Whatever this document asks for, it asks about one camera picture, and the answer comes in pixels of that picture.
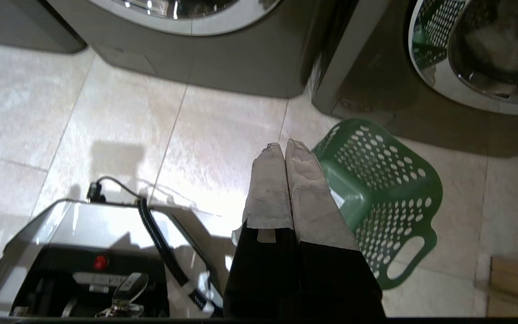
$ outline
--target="black cable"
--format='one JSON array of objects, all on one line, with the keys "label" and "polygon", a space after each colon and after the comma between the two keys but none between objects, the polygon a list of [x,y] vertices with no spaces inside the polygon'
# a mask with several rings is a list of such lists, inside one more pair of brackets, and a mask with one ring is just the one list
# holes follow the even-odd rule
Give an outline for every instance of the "black cable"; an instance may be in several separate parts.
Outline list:
[{"label": "black cable", "polygon": [[[138,210],[139,215],[141,217],[141,221],[143,222],[143,226],[145,227],[145,230],[147,230],[147,233],[152,238],[153,244],[155,245],[157,252],[159,252],[159,255],[161,256],[162,260],[164,261],[165,265],[169,269],[169,272],[171,275],[177,280],[177,283],[181,287],[189,283],[189,278],[187,275],[183,272],[183,269],[179,266],[179,263],[175,259],[175,255],[171,251],[171,248],[167,246],[167,242],[165,242],[165,239],[163,238],[163,234],[161,234],[161,231],[159,229],[159,226],[157,226],[155,219],[153,218],[152,212],[150,211],[148,205],[147,205],[147,199],[145,197],[141,197],[137,193],[135,193],[133,190],[129,189],[127,186],[125,186],[121,181],[111,177],[111,176],[102,176],[101,178],[97,179],[94,183],[91,184],[89,192],[88,192],[88,198],[98,198],[102,197],[101,195],[101,184],[100,182],[103,180],[110,180],[115,183],[117,183],[119,186],[121,186],[122,189],[133,195],[134,197],[138,198]],[[199,291],[195,286],[192,287],[192,291],[188,294],[189,298],[197,305],[199,310],[203,310],[205,305],[207,303],[210,303],[213,305],[214,311],[212,314],[212,317],[223,317],[223,310],[220,307],[217,307],[211,300],[207,300],[207,298]]]},{"label": "black cable", "polygon": [[[189,283],[189,278],[187,278],[187,275],[185,275],[179,266],[179,263],[177,263],[175,255],[173,252],[171,252],[169,246],[167,246],[167,242],[165,242],[159,226],[157,226],[155,220],[153,219],[153,215],[147,206],[147,200],[145,198],[141,198],[141,200],[138,202],[138,209],[143,225],[145,226],[147,233],[149,233],[149,236],[152,238],[153,244],[163,259],[165,265],[169,269],[169,272],[171,275],[173,275],[173,277],[175,277],[177,283],[183,287]],[[205,296],[199,290],[197,290],[196,287],[191,288],[193,290],[188,294],[189,298],[191,298],[193,303],[197,305],[199,310],[203,310],[207,302],[209,302],[214,307],[213,316],[223,316],[223,310],[221,308],[217,307],[217,305],[215,305],[212,301],[208,301],[207,298],[205,298]]]},{"label": "black cable", "polygon": [[121,183],[121,181],[113,178],[112,176],[108,176],[108,175],[102,176],[101,178],[97,179],[97,181],[95,181],[95,183],[99,183],[99,182],[101,182],[103,180],[113,181],[113,182],[117,183],[123,190],[127,191],[128,193],[130,193],[134,197],[136,197],[138,199],[142,199],[143,198],[140,195],[138,195],[137,193],[135,193],[135,191],[129,189],[125,184]]}]

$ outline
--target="washer door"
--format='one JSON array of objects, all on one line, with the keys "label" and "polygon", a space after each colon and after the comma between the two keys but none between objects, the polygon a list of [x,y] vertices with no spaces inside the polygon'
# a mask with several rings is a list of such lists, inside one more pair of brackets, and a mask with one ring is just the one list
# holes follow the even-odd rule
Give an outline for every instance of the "washer door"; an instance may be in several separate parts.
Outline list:
[{"label": "washer door", "polygon": [[518,115],[518,0],[419,0],[409,55],[440,94]]},{"label": "washer door", "polygon": [[253,24],[281,0],[89,0],[113,14],[158,31],[220,35]]}]

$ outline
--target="white label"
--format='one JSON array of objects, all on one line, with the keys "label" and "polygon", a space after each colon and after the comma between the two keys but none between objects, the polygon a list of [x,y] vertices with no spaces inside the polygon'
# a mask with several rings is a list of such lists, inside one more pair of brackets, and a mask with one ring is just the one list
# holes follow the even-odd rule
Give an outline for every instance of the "white label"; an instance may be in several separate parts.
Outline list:
[{"label": "white label", "polygon": [[337,207],[339,207],[339,209],[341,209],[341,206],[345,203],[345,199],[343,199],[341,196],[339,196],[339,193],[336,193],[330,187],[329,187],[329,190],[331,190],[331,196],[333,197],[333,200],[335,200]]},{"label": "white label", "polygon": [[109,293],[109,286],[89,285],[91,293]]}]

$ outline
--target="green laundry basket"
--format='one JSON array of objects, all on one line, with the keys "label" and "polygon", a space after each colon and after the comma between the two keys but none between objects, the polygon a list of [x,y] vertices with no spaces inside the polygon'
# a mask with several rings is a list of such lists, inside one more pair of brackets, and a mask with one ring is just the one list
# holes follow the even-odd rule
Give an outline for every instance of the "green laundry basket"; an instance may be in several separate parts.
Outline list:
[{"label": "green laundry basket", "polygon": [[[381,288],[397,287],[437,243],[431,228],[442,200],[437,172],[366,119],[337,124],[313,152]],[[388,277],[389,265],[415,236],[423,238],[423,248],[398,277]]]}]

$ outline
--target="car key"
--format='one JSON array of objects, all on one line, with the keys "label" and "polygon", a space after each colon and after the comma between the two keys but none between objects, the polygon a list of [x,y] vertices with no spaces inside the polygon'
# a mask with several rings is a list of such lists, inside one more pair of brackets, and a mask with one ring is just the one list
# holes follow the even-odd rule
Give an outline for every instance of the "car key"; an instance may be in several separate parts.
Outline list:
[{"label": "car key", "polygon": [[147,287],[149,275],[146,273],[134,272],[130,274],[115,289],[113,293],[113,306],[119,310],[127,310],[129,305],[137,299]]}]

